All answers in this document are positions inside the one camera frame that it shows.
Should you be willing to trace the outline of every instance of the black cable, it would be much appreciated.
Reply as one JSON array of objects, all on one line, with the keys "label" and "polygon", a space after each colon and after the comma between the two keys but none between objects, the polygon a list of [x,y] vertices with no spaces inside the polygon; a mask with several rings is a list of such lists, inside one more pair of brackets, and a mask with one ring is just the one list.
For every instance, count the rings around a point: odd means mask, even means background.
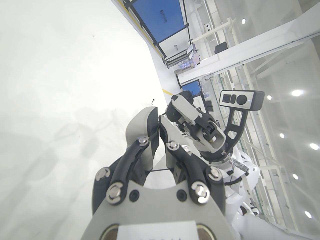
[{"label": "black cable", "polygon": [[235,179],[234,181],[225,182],[224,185],[225,185],[225,186],[230,186],[230,185],[234,185],[234,184],[236,184],[236,183],[239,183],[240,181],[242,181],[242,177],[238,177],[238,178]]}]

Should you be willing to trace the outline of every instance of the white beam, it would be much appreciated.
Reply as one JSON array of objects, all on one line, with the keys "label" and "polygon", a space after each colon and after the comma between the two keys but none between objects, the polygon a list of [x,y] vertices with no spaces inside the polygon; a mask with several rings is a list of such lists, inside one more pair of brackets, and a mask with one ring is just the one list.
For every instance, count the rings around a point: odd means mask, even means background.
[{"label": "white beam", "polygon": [[228,18],[228,21],[227,21],[226,23],[224,23],[224,24],[222,24],[222,25],[220,25],[220,26],[212,29],[211,31],[209,31],[209,32],[207,32],[207,33],[204,33],[204,34],[201,35],[201,36],[198,36],[198,37],[195,38],[195,39],[192,39],[191,42],[195,43],[196,41],[198,41],[198,40],[200,40],[200,39],[204,39],[204,38],[206,38],[206,37],[214,34],[215,32],[217,32],[217,31],[219,31],[219,30],[222,30],[222,29],[228,27],[229,25],[231,25],[231,23],[232,23],[231,18]]},{"label": "white beam", "polygon": [[284,48],[295,47],[320,31],[319,18],[320,2],[295,20],[203,60],[197,68],[179,74],[179,81],[184,84],[210,73],[222,72],[245,64]]},{"label": "white beam", "polygon": [[270,61],[275,59],[277,56],[279,56],[282,52],[284,52],[285,49],[280,50],[279,52],[275,53],[273,56],[269,57],[266,61],[264,61],[262,64],[257,66],[253,71],[250,72],[250,75],[261,69],[264,65],[267,65]]}]

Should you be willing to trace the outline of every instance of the ceiling light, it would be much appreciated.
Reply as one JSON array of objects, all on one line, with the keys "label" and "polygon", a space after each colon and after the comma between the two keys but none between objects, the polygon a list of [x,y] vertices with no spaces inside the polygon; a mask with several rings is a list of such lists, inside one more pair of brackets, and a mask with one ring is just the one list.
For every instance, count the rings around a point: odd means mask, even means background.
[{"label": "ceiling light", "polygon": [[302,90],[300,90],[300,89],[295,89],[294,91],[292,91],[291,94],[292,94],[293,96],[298,97],[298,96],[300,96],[302,93],[303,93]]},{"label": "ceiling light", "polygon": [[312,218],[311,214],[308,211],[305,210],[304,213],[308,218]]},{"label": "ceiling light", "polygon": [[317,144],[314,144],[314,143],[311,143],[310,144],[310,147],[314,150],[318,150],[319,149],[319,146]]}]

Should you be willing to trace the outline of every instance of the black bracket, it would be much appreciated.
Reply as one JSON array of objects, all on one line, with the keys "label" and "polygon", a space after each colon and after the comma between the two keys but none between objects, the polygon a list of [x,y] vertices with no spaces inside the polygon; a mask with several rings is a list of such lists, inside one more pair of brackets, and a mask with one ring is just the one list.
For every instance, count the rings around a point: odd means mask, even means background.
[{"label": "black bracket", "polygon": [[[242,112],[242,116],[241,116],[241,120],[240,120],[240,124],[239,125],[235,125],[232,123],[233,120],[233,115],[235,113],[235,111],[240,111]],[[230,113],[229,113],[229,118],[228,118],[228,123],[226,125],[225,130],[223,131],[225,136],[226,136],[226,146],[225,146],[225,152],[226,153],[231,153],[233,151],[233,147],[236,145],[236,143],[239,142],[243,131],[245,130],[246,127],[246,121],[247,121],[247,117],[248,117],[248,110],[244,110],[244,109],[235,109],[230,107]],[[235,138],[232,139],[228,133],[230,131],[233,131],[236,133]]]}]

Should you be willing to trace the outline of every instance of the metal screw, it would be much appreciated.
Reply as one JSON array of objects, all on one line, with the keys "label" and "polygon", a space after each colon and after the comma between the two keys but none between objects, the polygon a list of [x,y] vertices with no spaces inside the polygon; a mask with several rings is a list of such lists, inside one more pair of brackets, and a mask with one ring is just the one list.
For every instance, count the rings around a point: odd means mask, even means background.
[{"label": "metal screw", "polygon": [[148,137],[145,137],[145,136],[141,136],[139,139],[138,139],[139,143],[140,143],[140,146],[145,146],[148,144]]},{"label": "metal screw", "polygon": [[198,203],[205,204],[209,201],[210,191],[203,182],[195,181],[192,183],[191,189],[193,189],[195,194],[198,196]]},{"label": "metal screw", "polygon": [[176,147],[178,147],[178,144],[176,142],[172,141],[172,142],[170,142],[170,147],[172,149],[175,149]]},{"label": "metal screw", "polygon": [[144,136],[139,138],[139,143],[145,144],[146,142],[147,142],[147,139]]},{"label": "metal screw", "polygon": [[195,194],[198,195],[199,197],[205,197],[207,195],[204,187],[201,185],[197,185],[197,187],[195,188]]},{"label": "metal screw", "polygon": [[121,200],[121,188],[123,184],[121,182],[113,183],[106,191],[105,198],[110,204],[115,204]]},{"label": "metal screw", "polygon": [[121,189],[116,187],[116,186],[114,186],[114,187],[112,187],[110,189],[109,197],[111,199],[114,199],[114,198],[116,198],[116,197],[118,197],[120,195],[120,192],[121,192]]},{"label": "metal screw", "polygon": [[109,177],[110,173],[111,173],[111,171],[109,168],[107,168],[107,167],[102,168],[97,172],[95,179],[98,182],[99,180],[101,180],[105,177]]},{"label": "metal screw", "polygon": [[219,171],[217,169],[211,169],[211,174],[214,178],[219,177]]},{"label": "metal screw", "polygon": [[210,168],[210,173],[208,174],[209,178],[216,182],[220,181],[222,179],[222,174],[219,169],[213,166],[211,166]]},{"label": "metal screw", "polygon": [[187,145],[182,145],[182,148],[184,149],[184,151],[186,151],[188,153],[189,156],[191,156],[192,152],[190,151],[190,149]]}]

